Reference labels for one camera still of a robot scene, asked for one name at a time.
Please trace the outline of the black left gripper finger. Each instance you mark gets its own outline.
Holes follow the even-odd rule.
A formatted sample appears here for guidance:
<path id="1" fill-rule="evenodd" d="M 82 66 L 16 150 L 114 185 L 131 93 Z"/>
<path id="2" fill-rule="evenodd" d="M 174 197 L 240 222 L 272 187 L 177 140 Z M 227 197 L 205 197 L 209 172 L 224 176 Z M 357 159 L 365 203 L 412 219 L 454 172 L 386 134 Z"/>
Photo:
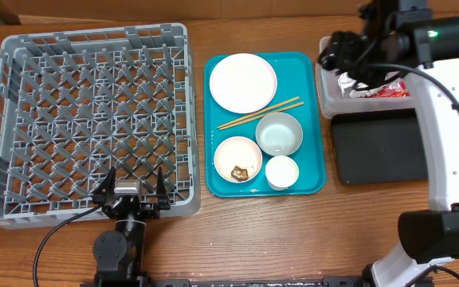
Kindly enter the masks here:
<path id="1" fill-rule="evenodd" d="M 159 167 L 156 182 L 156 196 L 157 203 L 160 210 L 169 210 L 171 208 L 171 202 L 168 196 L 168 191 L 165 187 L 163 178 L 162 168 Z"/>
<path id="2" fill-rule="evenodd" d="M 101 206 L 110 194 L 114 193 L 116 184 L 116 169 L 112 167 L 104 180 L 98 185 L 98 187 L 92 192 L 92 201 Z"/>

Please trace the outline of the white paper napkin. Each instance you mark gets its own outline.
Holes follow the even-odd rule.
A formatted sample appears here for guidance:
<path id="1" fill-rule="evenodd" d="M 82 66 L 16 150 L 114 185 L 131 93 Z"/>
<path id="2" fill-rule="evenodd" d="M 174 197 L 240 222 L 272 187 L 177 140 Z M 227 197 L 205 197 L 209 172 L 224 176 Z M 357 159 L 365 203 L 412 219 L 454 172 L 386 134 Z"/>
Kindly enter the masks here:
<path id="1" fill-rule="evenodd" d="M 356 80 L 350 78 L 347 73 L 340 74 L 337 83 L 343 97 L 368 97 L 374 92 L 373 89 L 368 89 L 366 84 L 358 83 Z"/>

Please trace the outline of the red strawberry cake wrapper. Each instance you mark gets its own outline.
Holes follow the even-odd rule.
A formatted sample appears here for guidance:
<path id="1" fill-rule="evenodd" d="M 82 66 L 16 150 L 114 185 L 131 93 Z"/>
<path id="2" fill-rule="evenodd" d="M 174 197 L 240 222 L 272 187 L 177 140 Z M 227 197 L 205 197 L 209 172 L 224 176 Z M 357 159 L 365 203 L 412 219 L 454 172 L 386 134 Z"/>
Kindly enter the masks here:
<path id="1" fill-rule="evenodd" d="M 409 95 L 403 80 L 395 80 L 388 85 L 373 89 L 367 93 L 368 98 L 398 98 Z"/>

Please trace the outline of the brown food scrap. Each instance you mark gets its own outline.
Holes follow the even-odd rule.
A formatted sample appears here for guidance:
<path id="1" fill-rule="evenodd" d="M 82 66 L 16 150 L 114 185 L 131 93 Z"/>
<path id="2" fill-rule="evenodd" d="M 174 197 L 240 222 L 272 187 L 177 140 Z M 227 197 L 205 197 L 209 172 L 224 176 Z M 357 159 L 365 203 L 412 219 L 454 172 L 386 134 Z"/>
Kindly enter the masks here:
<path id="1" fill-rule="evenodd" d="M 239 166 L 235 166 L 231 171 L 231 177 L 238 182 L 244 182 L 249 179 L 248 171 L 245 168 L 240 168 Z"/>

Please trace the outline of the pink shallow bowl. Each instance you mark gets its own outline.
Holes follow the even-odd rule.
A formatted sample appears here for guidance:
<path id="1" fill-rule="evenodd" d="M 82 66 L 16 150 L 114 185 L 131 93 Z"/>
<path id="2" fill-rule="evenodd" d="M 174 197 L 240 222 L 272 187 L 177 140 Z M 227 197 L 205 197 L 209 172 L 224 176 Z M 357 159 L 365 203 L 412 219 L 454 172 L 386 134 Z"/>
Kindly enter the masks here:
<path id="1" fill-rule="evenodd" d="M 243 136 L 233 136 L 222 141 L 214 153 L 214 167 L 216 172 L 231 183 L 245 183 L 254 179 L 262 168 L 263 155 L 258 145 L 251 139 Z M 231 177 L 235 166 L 245 168 L 249 179 L 238 182 Z"/>

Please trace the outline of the grey bowl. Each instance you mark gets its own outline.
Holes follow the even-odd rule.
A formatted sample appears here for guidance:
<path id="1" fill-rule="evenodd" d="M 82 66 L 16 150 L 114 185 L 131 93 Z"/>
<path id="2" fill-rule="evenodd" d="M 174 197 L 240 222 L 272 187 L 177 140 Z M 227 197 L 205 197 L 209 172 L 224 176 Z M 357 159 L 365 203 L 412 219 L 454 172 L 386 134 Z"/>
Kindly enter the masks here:
<path id="1" fill-rule="evenodd" d="M 273 112 L 258 122 L 255 136 L 258 146 L 266 154 L 292 155 L 300 148 L 304 132 L 295 117 Z"/>

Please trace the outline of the white cup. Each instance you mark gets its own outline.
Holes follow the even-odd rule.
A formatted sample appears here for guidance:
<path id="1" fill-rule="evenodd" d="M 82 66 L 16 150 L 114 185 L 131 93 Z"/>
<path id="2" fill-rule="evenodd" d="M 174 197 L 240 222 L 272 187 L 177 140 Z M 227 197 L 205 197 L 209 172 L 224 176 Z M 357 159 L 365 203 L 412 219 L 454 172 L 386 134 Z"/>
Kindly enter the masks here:
<path id="1" fill-rule="evenodd" d="M 291 187 L 298 180 L 299 174 L 296 162 L 285 155 L 272 157 L 265 166 L 265 177 L 275 191 Z"/>

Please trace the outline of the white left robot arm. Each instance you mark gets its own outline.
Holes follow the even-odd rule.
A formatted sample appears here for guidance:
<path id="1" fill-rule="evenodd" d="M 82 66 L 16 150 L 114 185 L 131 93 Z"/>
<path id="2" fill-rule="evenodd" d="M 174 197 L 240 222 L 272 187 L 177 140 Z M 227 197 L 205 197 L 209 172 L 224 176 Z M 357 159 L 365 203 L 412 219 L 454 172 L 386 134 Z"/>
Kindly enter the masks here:
<path id="1" fill-rule="evenodd" d="M 146 221 L 159 218 L 162 210 L 171 208 L 161 171 L 157 174 L 155 194 L 156 202 L 142 202 L 139 181 L 118 180 L 114 167 L 93 191 L 93 202 L 101 207 L 108 218 L 115 221 L 115 229 L 103 232 L 93 245 L 93 256 L 96 259 L 94 285 L 155 285 L 153 279 L 141 270 L 141 261 Z"/>

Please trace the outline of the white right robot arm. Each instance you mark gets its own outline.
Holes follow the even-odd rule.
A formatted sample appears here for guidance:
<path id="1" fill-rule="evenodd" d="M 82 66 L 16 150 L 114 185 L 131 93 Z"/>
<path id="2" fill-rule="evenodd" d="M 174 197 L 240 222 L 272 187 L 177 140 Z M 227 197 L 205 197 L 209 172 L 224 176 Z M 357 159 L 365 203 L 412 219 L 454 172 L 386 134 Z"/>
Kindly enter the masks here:
<path id="1" fill-rule="evenodd" d="M 459 259 L 459 17 L 435 18 L 424 1 L 383 0 L 359 15 L 363 32 L 334 32 L 318 63 L 368 88 L 404 80 L 426 155 L 429 206 L 400 215 L 398 244 L 355 284 L 431 285 L 431 272 Z"/>

